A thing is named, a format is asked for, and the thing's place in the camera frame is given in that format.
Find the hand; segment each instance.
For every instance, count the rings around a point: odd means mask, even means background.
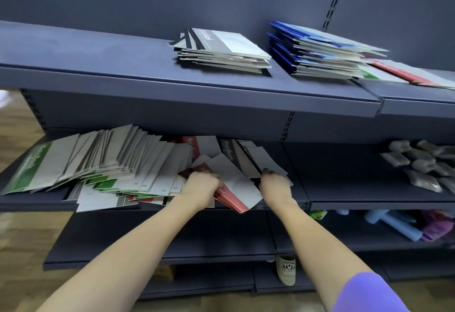
[[[205,209],[213,200],[216,189],[223,186],[219,174],[207,170],[191,173],[181,193],[175,199],[189,203],[196,211]]]
[[[274,212],[281,207],[297,205],[297,202],[292,198],[291,186],[287,177],[264,170],[259,188],[262,198]]]

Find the floor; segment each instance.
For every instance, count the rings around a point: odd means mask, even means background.
[[[17,91],[0,90],[0,171],[42,136]],[[76,274],[76,270],[43,272],[43,260],[70,218],[70,212],[0,213],[0,312],[32,312]],[[392,283],[412,312],[455,311],[455,281],[417,280]],[[316,293],[248,292],[160,299],[135,304],[133,311],[323,312]]]

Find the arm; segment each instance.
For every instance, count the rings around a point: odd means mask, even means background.
[[[289,180],[275,173],[261,177],[261,193],[291,237],[297,256],[327,309],[344,285],[360,272],[372,272],[349,248],[299,208]]]
[[[37,312],[129,311],[173,238],[209,204],[219,185],[213,173],[192,173],[168,206],[105,249]]]

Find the purple sleeve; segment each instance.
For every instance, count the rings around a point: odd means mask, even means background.
[[[409,312],[381,276],[361,272],[343,287],[332,312]]]

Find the person's right arm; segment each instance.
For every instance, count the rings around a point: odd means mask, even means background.
[[[261,193],[286,228],[297,257],[326,310],[331,311],[346,283],[359,273],[372,273],[372,269],[299,208],[286,177],[265,171],[261,177]]]

